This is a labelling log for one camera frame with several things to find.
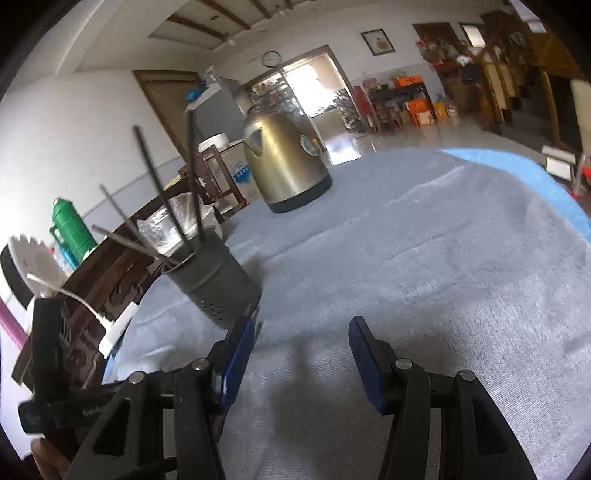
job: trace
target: utensil holder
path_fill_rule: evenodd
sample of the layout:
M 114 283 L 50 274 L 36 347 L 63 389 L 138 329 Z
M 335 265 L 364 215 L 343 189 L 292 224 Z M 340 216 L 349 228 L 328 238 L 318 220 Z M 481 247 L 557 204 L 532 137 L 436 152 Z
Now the utensil holder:
M 213 323 L 229 329 L 238 318 L 254 312 L 261 288 L 211 230 L 204 242 L 197 235 L 189 242 L 195 253 L 183 244 L 171 255 L 181 264 L 164 273 Z

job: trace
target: plastic bag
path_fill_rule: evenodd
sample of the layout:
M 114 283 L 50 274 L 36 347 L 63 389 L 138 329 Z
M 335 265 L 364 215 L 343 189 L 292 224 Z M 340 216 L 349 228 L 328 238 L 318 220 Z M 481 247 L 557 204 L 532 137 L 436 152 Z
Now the plastic bag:
M 191 194 L 181 193 L 171 198 L 169 202 L 185 236 L 187 238 L 195 236 L 197 234 L 197 222 Z M 215 229 L 217 235 L 221 238 L 222 230 L 213 213 L 213 206 L 201 205 L 201 215 L 203 227 Z M 181 237 L 164 206 L 146 220 L 138 220 L 138 230 L 160 254 L 171 255 L 180 246 Z

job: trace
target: blue object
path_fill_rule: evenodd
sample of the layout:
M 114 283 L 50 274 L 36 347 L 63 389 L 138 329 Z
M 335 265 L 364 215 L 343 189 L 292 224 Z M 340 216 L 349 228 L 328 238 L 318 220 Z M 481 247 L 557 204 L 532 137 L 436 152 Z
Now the blue object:
M 580 233 L 591 241 L 591 219 L 569 193 L 556 183 L 532 159 L 485 148 L 442 148 L 442 152 L 511 173 L 561 213 Z
M 383 415 L 387 406 L 384 396 L 384 379 L 356 318 L 349 322 L 349 346 L 353 352 L 365 394 L 369 402 Z
M 80 266 L 78 260 L 76 257 L 74 257 L 72 252 L 70 252 L 70 250 L 61 245 L 58 245 L 58 248 L 60 249 L 61 256 L 64 257 L 64 259 L 68 262 L 68 265 L 72 268 L 72 270 L 75 270 Z
M 203 95 L 203 92 L 205 92 L 204 87 L 198 87 L 198 88 L 194 88 L 192 90 L 189 90 L 187 92 L 187 94 L 185 95 L 185 100 L 188 102 L 194 102 L 199 97 L 201 97 L 201 95 Z
M 243 166 L 240 170 L 238 170 L 232 178 L 236 183 L 248 183 L 248 180 L 251 178 L 251 168 L 249 165 Z
M 255 339 L 255 322 L 250 318 L 221 376 L 221 389 L 217 403 L 222 412 L 228 411 L 236 401 L 238 390 L 240 390 L 240 384 L 242 383 L 242 377 L 244 377 L 244 370 L 246 370 L 248 359 L 255 346 Z

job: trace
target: wooden door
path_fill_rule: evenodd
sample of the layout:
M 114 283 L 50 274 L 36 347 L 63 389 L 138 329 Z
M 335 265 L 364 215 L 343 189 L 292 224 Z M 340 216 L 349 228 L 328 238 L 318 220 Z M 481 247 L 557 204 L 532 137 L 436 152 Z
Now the wooden door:
M 188 161 L 184 110 L 189 102 L 185 95 L 195 88 L 199 75 L 176 70 L 134 70 L 134 75 L 170 140 Z M 196 137 L 196 144 L 204 140 L 199 131 L 196 131 Z

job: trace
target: ceiling beam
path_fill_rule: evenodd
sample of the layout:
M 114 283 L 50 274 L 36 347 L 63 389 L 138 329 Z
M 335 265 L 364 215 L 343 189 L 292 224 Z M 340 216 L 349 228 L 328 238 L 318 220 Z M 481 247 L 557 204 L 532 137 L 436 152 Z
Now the ceiling beam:
M 206 33 L 211 35 L 212 37 L 216 37 L 222 41 L 226 41 L 228 36 L 224 33 L 220 33 L 217 30 L 209 28 L 207 25 L 203 25 L 201 23 L 194 22 L 190 18 L 181 17 L 181 15 L 172 14 L 166 20 L 172 23 L 176 23 L 179 25 L 184 25 L 185 27 L 192 28 L 194 30 L 199 30 L 200 32 Z
M 218 4 L 215 0 L 201 0 L 201 3 L 207 5 L 208 7 L 213 8 L 216 12 L 228 17 L 234 23 L 240 25 L 244 30 L 250 30 L 251 26 L 247 24 L 242 18 L 238 15 L 230 12 L 226 7 L 223 5 Z
M 251 3 L 256 7 L 256 9 L 263 14 L 265 18 L 272 18 L 271 12 L 265 8 L 265 6 L 259 0 L 251 0 Z

